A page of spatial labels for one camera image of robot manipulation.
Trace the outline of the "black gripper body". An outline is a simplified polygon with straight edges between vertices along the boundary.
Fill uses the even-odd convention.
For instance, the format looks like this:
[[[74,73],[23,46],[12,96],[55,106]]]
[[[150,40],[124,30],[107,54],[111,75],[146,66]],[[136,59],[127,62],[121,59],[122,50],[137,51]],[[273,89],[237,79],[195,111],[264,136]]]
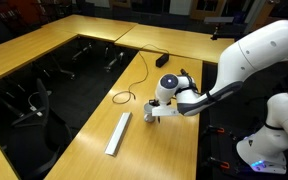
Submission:
[[[149,100],[149,104],[153,107],[160,106],[159,101],[155,99]]]

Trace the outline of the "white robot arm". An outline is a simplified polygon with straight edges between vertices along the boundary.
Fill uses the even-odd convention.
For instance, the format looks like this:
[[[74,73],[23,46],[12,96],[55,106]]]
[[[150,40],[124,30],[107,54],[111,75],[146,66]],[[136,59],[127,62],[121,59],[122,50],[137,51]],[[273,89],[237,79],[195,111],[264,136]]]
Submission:
[[[192,77],[166,74],[149,103],[154,116],[193,116],[239,90],[253,73],[288,60],[288,20],[268,24],[236,41],[220,55],[213,88],[200,95]],[[288,93],[267,101],[264,126],[236,145],[239,157],[255,172],[284,174],[288,149]]]

